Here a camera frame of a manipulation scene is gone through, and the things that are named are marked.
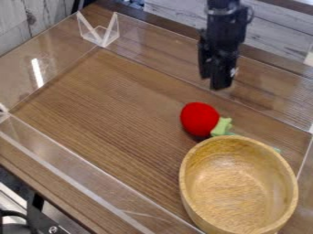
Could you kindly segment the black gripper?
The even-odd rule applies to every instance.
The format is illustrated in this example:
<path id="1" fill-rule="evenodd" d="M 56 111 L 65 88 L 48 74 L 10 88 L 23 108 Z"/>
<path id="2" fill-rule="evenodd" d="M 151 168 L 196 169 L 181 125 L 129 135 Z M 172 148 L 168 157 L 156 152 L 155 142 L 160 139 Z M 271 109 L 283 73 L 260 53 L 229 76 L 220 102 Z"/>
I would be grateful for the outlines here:
<path id="1" fill-rule="evenodd" d="M 254 11 L 248 5 L 205 5 L 205 27 L 199 30 L 197 67 L 200 77 L 209 78 L 211 90 L 223 90 L 232 84 L 238 49 L 252 18 Z"/>

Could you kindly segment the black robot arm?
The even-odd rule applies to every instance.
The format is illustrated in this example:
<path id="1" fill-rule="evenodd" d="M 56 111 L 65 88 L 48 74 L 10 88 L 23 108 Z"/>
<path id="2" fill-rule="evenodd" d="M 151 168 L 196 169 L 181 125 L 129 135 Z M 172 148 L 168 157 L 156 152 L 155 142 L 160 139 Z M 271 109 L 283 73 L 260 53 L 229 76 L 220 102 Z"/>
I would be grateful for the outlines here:
<path id="1" fill-rule="evenodd" d="M 209 79 L 211 90 L 223 90 L 232 84 L 239 46 L 252 18 L 254 11 L 240 0 L 205 0 L 205 28 L 199 30 L 197 67 L 200 78 Z"/>

